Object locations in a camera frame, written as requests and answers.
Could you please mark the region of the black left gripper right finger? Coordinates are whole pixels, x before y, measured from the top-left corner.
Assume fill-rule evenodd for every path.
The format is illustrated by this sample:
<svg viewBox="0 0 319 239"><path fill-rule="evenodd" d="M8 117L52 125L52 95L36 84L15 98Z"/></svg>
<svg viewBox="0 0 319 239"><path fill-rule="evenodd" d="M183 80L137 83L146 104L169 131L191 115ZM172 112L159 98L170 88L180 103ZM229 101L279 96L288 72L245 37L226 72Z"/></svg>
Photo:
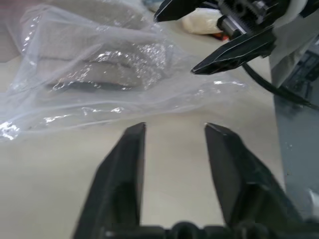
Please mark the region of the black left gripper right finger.
<svg viewBox="0 0 319 239"><path fill-rule="evenodd" d="M280 227L302 217L269 168L239 135L220 125L205 125L212 179L225 223L242 222Z"/></svg>

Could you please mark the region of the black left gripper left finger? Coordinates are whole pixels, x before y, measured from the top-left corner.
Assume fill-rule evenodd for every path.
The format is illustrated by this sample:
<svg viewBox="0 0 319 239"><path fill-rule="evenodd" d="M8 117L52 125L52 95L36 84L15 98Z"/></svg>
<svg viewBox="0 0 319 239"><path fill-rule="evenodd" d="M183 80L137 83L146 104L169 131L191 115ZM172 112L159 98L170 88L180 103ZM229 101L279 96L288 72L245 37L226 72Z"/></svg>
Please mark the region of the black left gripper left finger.
<svg viewBox="0 0 319 239"><path fill-rule="evenodd" d="M99 165L73 234L101 239L107 229L140 224L146 124L128 127Z"/></svg>

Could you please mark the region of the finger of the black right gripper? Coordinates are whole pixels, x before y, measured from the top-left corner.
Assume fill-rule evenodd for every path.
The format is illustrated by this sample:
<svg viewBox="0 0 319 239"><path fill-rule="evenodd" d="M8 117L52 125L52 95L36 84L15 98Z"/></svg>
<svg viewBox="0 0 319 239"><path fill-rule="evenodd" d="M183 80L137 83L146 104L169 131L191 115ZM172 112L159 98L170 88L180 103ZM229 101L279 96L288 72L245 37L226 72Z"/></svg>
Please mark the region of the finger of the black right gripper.
<svg viewBox="0 0 319 239"><path fill-rule="evenodd" d="M164 0L154 14L154 21L164 22L181 19L204 2L204 0Z"/></svg>
<svg viewBox="0 0 319 239"><path fill-rule="evenodd" d="M276 37L271 27L254 34L240 35L220 46L194 66L193 74L216 74L236 69L258 57L269 56L275 48Z"/></svg>

